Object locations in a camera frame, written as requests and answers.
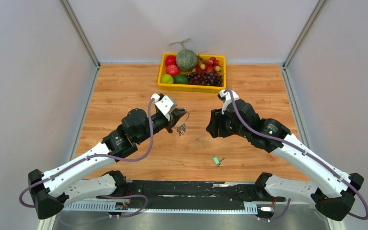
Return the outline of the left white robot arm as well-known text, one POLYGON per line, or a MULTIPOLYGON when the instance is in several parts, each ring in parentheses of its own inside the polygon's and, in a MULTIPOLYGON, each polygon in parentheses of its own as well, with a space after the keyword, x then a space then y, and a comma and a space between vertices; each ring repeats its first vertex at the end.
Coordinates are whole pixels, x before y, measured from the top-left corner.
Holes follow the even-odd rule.
POLYGON ((123 198, 127 194, 126 180, 121 172, 112 171, 96 179, 86 179, 92 172, 119 161, 140 161, 150 151, 138 158, 128 157, 138 150, 138 145, 165 129, 173 132, 173 127, 187 113, 183 108, 164 106, 156 108, 156 113, 132 109, 121 120, 121 124, 102 141, 77 158, 52 170, 32 170, 28 173, 28 187, 32 204, 40 220, 58 214, 65 206, 95 196, 113 195, 123 198))

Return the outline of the metal keyring with keys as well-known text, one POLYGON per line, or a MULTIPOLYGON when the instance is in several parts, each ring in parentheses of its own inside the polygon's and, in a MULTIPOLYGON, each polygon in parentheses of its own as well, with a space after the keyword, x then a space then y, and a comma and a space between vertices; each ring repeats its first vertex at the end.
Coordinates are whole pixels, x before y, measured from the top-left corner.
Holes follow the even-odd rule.
POLYGON ((190 116, 190 114, 189 114, 189 112, 188 111, 186 111, 186 118, 184 119, 184 121, 183 122, 181 122, 177 127, 176 127, 176 131, 177 131, 177 133, 178 133, 178 135, 179 135, 179 137, 181 138, 185 133, 186 133, 186 128, 187 128, 187 125, 186 125, 186 123, 187 123, 187 121, 188 121, 188 119, 189 119, 189 116, 190 116))

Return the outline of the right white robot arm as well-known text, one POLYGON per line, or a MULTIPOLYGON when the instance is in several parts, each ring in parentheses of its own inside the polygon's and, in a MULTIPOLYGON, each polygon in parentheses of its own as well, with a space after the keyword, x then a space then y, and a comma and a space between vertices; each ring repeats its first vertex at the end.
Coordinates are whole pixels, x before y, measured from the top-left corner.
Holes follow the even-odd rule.
POLYGON ((324 216, 341 221, 347 215, 368 219, 368 204, 359 190, 364 178, 348 174, 327 163, 279 121, 260 118, 244 100, 225 100, 221 109, 213 109, 206 127, 213 138, 237 135, 252 146, 280 157, 307 176, 310 181, 284 179, 261 173, 255 181, 257 198, 284 197, 313 205, 324 216))

